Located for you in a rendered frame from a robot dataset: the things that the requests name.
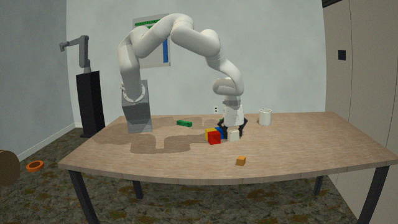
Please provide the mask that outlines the orange cube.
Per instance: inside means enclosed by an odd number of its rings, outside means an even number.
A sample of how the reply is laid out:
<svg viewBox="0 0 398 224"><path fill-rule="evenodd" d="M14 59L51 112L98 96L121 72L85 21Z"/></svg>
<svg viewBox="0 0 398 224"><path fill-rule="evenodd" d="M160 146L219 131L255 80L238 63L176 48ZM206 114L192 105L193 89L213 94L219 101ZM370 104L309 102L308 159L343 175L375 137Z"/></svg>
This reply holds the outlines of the orange cube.
<svg viewBox="0 0 398 224"><path fill-rule="evenodd" d="M243 165L245 165L245 163L246 163L246 157L244 157L244 156L239 156L236 159L236 165L237 166L243 166Z"/></svg>

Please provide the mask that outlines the green rectangular bar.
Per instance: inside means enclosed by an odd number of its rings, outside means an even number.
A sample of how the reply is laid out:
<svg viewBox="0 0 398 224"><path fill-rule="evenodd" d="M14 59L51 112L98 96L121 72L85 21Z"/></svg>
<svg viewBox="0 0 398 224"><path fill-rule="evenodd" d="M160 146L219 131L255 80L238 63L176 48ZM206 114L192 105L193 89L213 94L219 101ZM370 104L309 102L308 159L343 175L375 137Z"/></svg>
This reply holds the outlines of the green rectangular bar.
<svg viewBox="0 0 398 224"><path fill-rule="evenodd" d="M178 120L178 121L177 121L177 125L186 126L186 127L191 127L191 126L192 126L192 122Z"/></svg>

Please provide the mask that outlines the beige mug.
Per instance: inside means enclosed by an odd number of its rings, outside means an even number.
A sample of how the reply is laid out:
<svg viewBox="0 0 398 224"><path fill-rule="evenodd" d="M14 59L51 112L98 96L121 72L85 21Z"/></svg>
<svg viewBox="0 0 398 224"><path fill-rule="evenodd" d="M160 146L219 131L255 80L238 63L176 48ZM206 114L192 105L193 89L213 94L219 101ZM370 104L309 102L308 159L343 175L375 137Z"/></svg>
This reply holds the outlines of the beige mug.
<svg viewBox="0 0 398 224"><path fill-rule="evenodd" d="M269 110L269 109L259 110L259 124L261 126L271 125L271 116L272 116L271 110Z"/></svg>

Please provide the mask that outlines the blue cube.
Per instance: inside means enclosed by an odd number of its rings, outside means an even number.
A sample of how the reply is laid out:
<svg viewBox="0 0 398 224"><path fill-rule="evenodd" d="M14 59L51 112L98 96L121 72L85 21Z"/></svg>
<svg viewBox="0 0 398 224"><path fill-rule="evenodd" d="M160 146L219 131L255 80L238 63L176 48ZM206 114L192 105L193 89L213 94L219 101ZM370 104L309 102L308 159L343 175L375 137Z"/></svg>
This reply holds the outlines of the blue cube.
<svg viewBox="0 0 398 224"><path fill-rule="evenodd" d="M225 139L223 137L223 130L220 127L216 127L215 129L221 134L221 139Z"/></svg>

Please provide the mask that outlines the red cube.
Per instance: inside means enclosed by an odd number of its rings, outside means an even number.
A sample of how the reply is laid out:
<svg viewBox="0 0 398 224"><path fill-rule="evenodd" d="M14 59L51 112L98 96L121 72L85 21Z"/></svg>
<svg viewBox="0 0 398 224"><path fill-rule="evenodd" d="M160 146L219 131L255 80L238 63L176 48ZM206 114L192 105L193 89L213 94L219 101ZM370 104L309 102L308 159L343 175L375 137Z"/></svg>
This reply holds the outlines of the red cube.
<svg viewBox="0 0 398 224"><path fill-rule="evenodd" d="M208 132L208 142L213 144L221 144L221 134L218 131Z"/></svg>

